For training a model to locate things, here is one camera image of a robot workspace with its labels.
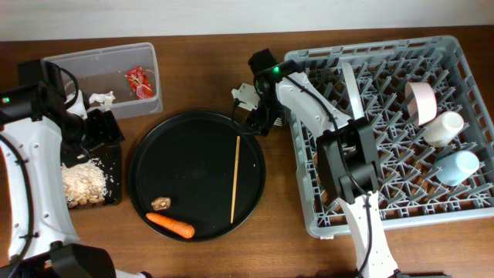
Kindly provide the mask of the orange carrot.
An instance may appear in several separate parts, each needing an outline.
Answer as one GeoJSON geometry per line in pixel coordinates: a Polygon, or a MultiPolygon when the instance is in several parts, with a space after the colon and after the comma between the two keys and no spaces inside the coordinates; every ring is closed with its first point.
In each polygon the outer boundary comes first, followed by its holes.
{"type": "Polygon", "coordinates": [[[146,218],[151,222],[166,228],[185,239],[191,239],[195,234],[195,228],[187,224],[186,222],[178,221],[176,219],[169,218],[167,216],[149,212],[146,214],[146,218]]]}

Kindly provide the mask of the brown walnut piece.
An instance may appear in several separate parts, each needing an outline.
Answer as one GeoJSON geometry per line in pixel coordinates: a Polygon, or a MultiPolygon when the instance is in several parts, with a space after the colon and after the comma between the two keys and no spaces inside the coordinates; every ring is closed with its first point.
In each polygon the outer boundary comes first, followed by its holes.
{"type": "Polygon", "coordinates": [[[168,197],[158,197],[152,201],[151,206],[154,211],[169,209],[171,206],[171,199],[168,197]]]}

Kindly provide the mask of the grey plate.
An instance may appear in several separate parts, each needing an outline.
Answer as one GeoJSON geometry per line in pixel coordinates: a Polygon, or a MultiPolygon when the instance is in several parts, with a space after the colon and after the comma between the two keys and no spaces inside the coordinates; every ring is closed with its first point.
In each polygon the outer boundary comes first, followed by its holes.
{"type": "Polygon", "coordinates": [[[353,68],[349,63],[341,63],[344,82],[347,86],[347,93],[350,100],[350,106],[355,120],[364,117],[364,109],[361,103],[360,92],[353,68]]]}

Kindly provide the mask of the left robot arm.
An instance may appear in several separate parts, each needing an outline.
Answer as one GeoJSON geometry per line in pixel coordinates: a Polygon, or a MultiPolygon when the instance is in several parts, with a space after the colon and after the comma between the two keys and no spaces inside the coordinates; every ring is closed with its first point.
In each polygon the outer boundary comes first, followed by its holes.
{"type": "Polygon", "coordinates": [[[12,211],[3,277],[125,277],[104,249],[84,246],[69,216],[61,167],[124,140],[114,115],[68,98],[62,75],[42,59],[18,66],[21,86],[1,94],[1,150],[12,211]]]}

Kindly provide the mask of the red snack wrapper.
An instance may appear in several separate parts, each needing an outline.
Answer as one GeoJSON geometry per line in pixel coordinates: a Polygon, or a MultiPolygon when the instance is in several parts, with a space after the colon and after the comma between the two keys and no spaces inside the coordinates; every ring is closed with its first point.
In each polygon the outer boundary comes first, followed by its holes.
{"type": "Polygon", "coordinates": [[[138,99],[150,99],[154,96],[147,74],[141,66],[130,70],[125,77],[138,99]]]}

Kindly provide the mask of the white tissue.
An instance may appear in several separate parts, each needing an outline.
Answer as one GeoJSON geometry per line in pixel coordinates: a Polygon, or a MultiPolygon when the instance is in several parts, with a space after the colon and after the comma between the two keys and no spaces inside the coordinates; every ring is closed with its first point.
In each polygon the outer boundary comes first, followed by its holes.
{"type": "Polygon", "coordinates": [[[104,107],[104,110],[110,110],[110,105],[113,104],[115,99],[113,91],[110,91],[109,93],[93,93],[89,98],[89,102],[90,104],[99,103],[104,107]]]}

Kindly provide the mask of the blue plastic cup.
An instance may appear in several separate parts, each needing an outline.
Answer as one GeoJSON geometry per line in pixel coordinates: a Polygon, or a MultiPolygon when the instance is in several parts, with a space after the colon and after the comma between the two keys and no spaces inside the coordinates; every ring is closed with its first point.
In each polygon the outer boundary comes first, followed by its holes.
{"type": "Polygon", "coordinates": [[[480,166],[477,156],[471,151],[458,151],[435,163],[441,170],[437,179],[444,185],[456,186],[474,174],[480,166]]]}

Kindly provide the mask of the white cup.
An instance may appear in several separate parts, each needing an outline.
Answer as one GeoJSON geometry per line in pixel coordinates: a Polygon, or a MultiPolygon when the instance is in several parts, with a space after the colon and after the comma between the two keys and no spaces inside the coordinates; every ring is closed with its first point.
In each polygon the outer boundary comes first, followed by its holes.
{"type": "Polygon", "coordinates": [[[446,111],[425,126],[424,140],[433,147],[445,147],[460,133],[464,124],[459,113],[446,111]]]}

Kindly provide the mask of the wooden chopstick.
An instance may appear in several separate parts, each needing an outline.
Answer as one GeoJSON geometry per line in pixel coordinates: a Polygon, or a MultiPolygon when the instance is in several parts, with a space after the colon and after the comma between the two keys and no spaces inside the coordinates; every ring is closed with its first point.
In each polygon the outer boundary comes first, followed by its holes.
{"type": "Polygon", "coordinates": [[[240,143],[241,143],[241,138],[240,136],[237,136],[236,146],[235,146],[234,175],[232,182],[232,203],[231,203],[231,213],[230,213],[230,224],[233,223],[235,218],[235,202],[236,202],[236,192],[237,192],[237,182],[238,182],[238,172],[239,172],[240,143]]]}

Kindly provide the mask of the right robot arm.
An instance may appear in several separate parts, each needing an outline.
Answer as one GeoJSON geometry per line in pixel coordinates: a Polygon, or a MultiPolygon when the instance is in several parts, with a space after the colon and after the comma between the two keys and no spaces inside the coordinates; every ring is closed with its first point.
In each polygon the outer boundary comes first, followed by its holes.
{"type": "Polygon", "coordinates": [[[266,136],[281,109],[293,112],[316,138],[317,174],[328,199],[342,208],[357,256],[359,277],[396,277],[379,214],[378,179],[382,175],[374,130],[364,117],[359,97],[352,114],[334,107],[312,85],[293,60],[282,63],[268,49],[248,61],[253,95],[258,101],[245,124],[234,128],[246,135],[266,136]]]}

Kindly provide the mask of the white plastic fork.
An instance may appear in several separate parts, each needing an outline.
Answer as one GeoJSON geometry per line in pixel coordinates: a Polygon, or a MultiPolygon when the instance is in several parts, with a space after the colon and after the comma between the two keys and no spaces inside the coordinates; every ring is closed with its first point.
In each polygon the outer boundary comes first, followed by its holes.
{"type": "Polygon", "coordinates": [[[275,120],[274,125],[275,125],[275,126],[279,126],[279,127],[280,127],[280,126],[282,126],[282,125],[283,125],[283,122],[282,122],[282,120],[278,117],[278,118],[275,120]]]}

